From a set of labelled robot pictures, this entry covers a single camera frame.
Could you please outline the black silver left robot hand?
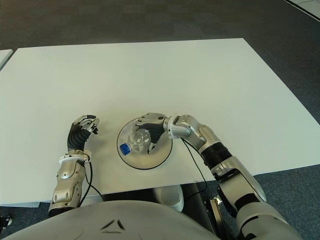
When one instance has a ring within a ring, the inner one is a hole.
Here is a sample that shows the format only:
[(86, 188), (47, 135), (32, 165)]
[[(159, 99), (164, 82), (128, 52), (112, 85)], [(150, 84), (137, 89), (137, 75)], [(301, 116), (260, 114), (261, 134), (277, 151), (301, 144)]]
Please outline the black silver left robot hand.
[(95, 115), (82, 115), (72, 124), (67, 137), (68, 151), (84, 151), (86, 141), (91, 134), (98, 134), (100, 119)]

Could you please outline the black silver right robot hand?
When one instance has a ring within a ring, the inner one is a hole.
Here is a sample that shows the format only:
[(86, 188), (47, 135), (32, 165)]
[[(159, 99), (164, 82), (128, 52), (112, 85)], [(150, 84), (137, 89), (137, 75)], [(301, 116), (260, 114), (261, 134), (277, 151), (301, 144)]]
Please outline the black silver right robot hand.
[(164, 122), (166, 118), (167, 117), (164, 114), (148, 112), (136, 121), (135, 126), (137, 128), (144, 129), (149, 132), (150, 144), (147, 149), (148, 154), (151, 154), (155, 149), (157, 142), (165, 132)]

